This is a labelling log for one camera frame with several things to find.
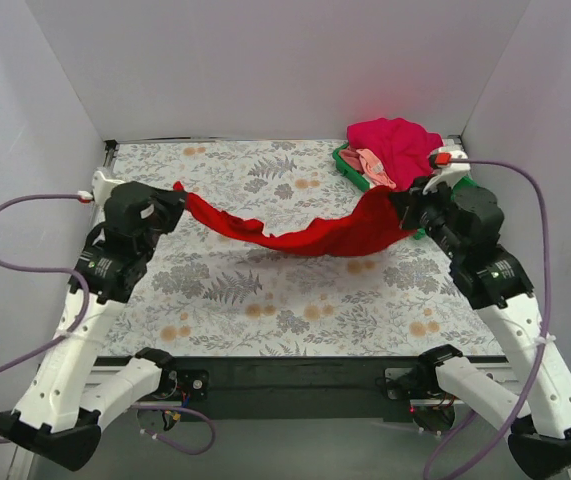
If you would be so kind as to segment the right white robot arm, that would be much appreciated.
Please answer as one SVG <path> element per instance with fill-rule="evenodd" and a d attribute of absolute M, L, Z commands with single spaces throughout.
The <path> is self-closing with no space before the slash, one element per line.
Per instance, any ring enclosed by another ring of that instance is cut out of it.
<path fill-rule="evenodd" d="M 531 281 L 520 262 L 499 243 L 504 214 L 489 190 L 452 190 L 440 182 L 431 191 L 419 179 L 394 193 L 404 230 L 421 228 L 450 260 L 449 274 L 498 341 L 525 396 L 509 416 L 516 394 L 475 367 L 451 345 L 432 348 L 396 381 L 399 390 L 429 397 L 452 395 L 494 428 L 504 428 L 520 469 L 548 479 L 571 468 L 571 372 L 553 336 L 540 332 L 543 318 Z"/>

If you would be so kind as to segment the red t shirt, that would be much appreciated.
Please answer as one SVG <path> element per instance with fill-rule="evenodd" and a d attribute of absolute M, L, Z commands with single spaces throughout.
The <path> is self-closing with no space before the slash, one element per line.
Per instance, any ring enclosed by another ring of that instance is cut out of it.
<path fill-rule="evenodd" d="M 196 221 L 230 239 L 303 257 L 364 257 L 416 233 L 401 228 L 390 193 L 387 187 L 375 187 L 361 196 L 350 214 L 315 218 L 305 229 L 281 235 L 267 235 L 263 222 L 233 216 L 195 193 L 187 194 L 186 208 Z"/>

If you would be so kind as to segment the magenta t shirt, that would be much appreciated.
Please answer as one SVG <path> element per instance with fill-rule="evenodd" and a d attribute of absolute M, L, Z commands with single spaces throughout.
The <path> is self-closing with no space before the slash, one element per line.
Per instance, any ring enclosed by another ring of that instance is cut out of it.
<path fill-rule="evenodd" d="M 429 176 L 429 156 L 443 146 L 439 134 L 402 118 L 379 118 L 350 125 L 346 138 L 350 147 L 367 149 L 381 161 L 397 191 L 407 190 L 418 177 Z"/>

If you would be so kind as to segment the green plastic tray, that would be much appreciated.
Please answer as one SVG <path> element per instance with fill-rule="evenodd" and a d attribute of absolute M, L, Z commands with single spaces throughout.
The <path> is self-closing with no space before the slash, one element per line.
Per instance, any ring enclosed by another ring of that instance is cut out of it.
<path fill-rule="evenodd" d="M 442 141 L 443 141 L 443 146 L 440 148 L 443 148 L 445 151 L 462 150 L 464 152 L 464 149 L 462 147 L 462 143 L 458 137 L 443 138 Z M 349 165 L 347 165 L 339 157 L 338 153 L 345 148 L 347 148 L 347 147 L 346 146 L 340 147 L 340 148 L 336 149 L 335 152 L 333 153 L 333 158 L 336 162 L 336 167 L 337 167 L 337 170 L 339 171 L 339 173 L 341 173 L 343 176 L 345 176 L 350 182 L 352 182 L 359 190 L 361 190 L 364 193 L 368 192 L 369 190 L 371 190 L 375 187 L 378 187 L 378 186 L 370 187 L 365 178 L 363 178 L 360 174 L 358 174 L 353 168 L 351 168 Z M 403 191 L 393 190 L 391 188 L 389 188 L 389 189 L 391 190 L 391 193 L 392 192 L 403 192 Z M 441 247 L 447 251 L 456 250 L 456 249 L 460 248 L 460 246 L 462 246 L 468 242 L 462 234 L 456 234 L 450 228 L 448 228 L 447 226 L 444 226 L 444 225 L 441 225 L 439 227 L 434 225 L 434 228 L 430 228 L 427 232 L 425 232 L 422 229 L 415 230 L 415 231 L 416 232 L 422 231 L 428 237 L 430 237 L 434 242 L 441 245 Z"/>

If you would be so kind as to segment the floral table cloth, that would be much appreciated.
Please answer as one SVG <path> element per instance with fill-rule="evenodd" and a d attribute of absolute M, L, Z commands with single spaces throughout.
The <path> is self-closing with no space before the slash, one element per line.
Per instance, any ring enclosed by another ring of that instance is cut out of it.
<path fill-rule="evenodd" d="M 349 214 L 359 190 L 335 168 L 335 140 L 119 146 L 112 173 L 158 188 L 175 182 L 218 209 L 280 235 Z M 429 239 L 362 258 L 305 258 L 231 240 L 184 215 L 163 237 L 103 345 L 177 356 L 416 356 L 450 344 L 501 349 Z"/>

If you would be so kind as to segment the pink t shirt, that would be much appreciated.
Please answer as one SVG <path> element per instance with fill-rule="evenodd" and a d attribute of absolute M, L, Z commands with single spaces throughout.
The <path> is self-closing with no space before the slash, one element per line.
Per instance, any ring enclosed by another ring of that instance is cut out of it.
<path fill-rule="evenodd" d="M 338 155 L 347 165 L 365 178 L 370 187 L 396 188 L 396 183 L 388 176 L 383 163 L 371 150 L 347 147 L 341 150 Z"/>

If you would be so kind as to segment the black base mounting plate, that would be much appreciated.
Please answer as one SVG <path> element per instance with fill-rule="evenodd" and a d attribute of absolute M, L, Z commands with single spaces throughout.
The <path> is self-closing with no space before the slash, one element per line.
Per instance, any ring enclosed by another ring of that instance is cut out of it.
<path fill-rule="evenodd" d="M 213 420 L 412 419 L 411 404 L 447 405 L 417 357 L 176 357 L 189 404 Z"/>

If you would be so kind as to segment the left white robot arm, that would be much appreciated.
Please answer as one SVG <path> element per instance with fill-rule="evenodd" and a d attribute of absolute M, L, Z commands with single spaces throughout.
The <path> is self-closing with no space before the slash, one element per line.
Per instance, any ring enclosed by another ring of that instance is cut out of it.
<path fill-rule="evenodd" d="M 0 436 L 70 471 L 93 456 L 103 430 L 139 399 L 170 398 L 178 386 L 169 353 L 145 348 L 119 373 L 87 390 L 106 336 L 145 276 L 161 236 L 173 232 L 184 191 L 139 182 L 115 186 L 98 203 L 104 219 L 90 230 L 69 280 L 64 311 L 31 386 L 0 412 Z"/>

